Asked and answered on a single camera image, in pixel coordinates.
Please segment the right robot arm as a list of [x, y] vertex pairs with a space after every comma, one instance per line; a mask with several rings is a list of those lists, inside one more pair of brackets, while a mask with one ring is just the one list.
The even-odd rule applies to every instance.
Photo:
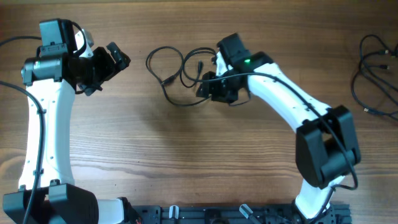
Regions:
[[337, 188], [356, 190], [361, 162], [353, 116], [316, 100], [287, 78], [264, 52], [250, 53], [238, 34], [217, 44], [215, 72], [200, 79], [197, 96], [235, 105], [244, 88], [271, 106], [292, 128], [295, 163], [303, 182], [285, 223], [351, 223], [348, 205], [333, 205]]

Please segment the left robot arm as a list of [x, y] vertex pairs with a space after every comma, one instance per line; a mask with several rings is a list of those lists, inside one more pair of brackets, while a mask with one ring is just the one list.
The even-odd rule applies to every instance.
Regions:
[[15, 223], [135, 223], [125, 198], [96, 198], [75, 185], [70, 118], [75, 97], [92, 95], [130, 64], [115, 43], [93, 47], [76, 22], [40, 23], [42, 45], [21, 70], [19, 91], [29, 103], [27, 152], [18, 190], [3, 196]]

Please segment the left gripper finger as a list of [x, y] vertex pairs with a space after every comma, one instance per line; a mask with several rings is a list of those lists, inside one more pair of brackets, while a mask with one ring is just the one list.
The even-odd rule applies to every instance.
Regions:
[[110, 42], [106, 47], [110, 51], [111, 56], [115, 61], [115, 67], [117, 67], [119, 71], [122, 71], [129, 66], [131, 59], [120, 50], [115, 42]]
[[86, 96], [91, 96], [95, 91], [102, 91], [102, 87], [98, 83], [83, 85], [83, 92]]

